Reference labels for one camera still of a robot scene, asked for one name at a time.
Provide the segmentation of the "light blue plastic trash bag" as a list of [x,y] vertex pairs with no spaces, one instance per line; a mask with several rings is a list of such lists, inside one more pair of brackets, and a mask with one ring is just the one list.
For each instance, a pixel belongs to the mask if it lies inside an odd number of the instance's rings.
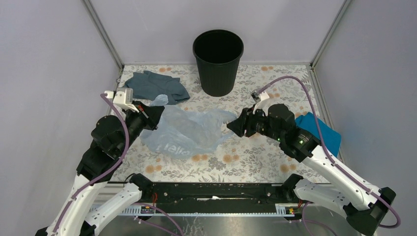
[[164,111],[154,131],[144,130],[139,138],[152,152],[174,158],[188,158],[215,152],[219,145],[232,137],[222,126],[237,119],[231,112],[213,109],[205,112],[184,111],[168,104],[168,96],[158,95],[151,108],[162,106]]

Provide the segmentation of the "black plastic trash bin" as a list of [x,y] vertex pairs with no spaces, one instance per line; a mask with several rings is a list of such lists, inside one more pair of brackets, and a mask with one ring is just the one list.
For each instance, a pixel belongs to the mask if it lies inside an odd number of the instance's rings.
[[233,90],[243,51],[242,39],[228,30],[213,29],[195,38],[192,52],[206,94],[222,97]]

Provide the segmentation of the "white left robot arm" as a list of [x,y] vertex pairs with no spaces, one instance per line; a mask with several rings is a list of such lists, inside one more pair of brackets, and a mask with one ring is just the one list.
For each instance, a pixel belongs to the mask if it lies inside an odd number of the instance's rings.
[[102,229],[134,201],[147,202],[152,188],[144,183],[129,183],[118,195],[90,212],[99,191],[122,164],[127,150],[143,130],[153,131],[164,111],[163,106],[134,102],[125,117],[109,102],[114,115],[98,120],[91,132],[93,141],[76,169],[67,202],[54,222],[36,232],[37,236],[97,236]]

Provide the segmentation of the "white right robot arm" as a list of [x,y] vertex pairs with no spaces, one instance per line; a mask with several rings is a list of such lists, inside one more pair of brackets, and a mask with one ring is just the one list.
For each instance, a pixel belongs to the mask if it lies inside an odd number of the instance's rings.
[[272,105],[267,113],[255,107],[244,108],[227,128],[239,137],[259,133],[278,141],[287,156],[315,170],[334,186],[321,187],[293,174],[282,189],[284,200],[293,203],[300,198],[332,210],[365,236],[374,235],[380,227],[396,193],[371,184],[345,166],[319,139],[296,125],[295,115],[284,104]]

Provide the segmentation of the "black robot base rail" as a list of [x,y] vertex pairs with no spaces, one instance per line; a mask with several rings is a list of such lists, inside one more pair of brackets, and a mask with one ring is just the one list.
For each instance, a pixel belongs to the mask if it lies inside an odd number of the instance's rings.
[[270,183],[173,183],[146,186],[138,203],[166,213],[275,213],[276,205],[300,207],[305,201],[280,184]]

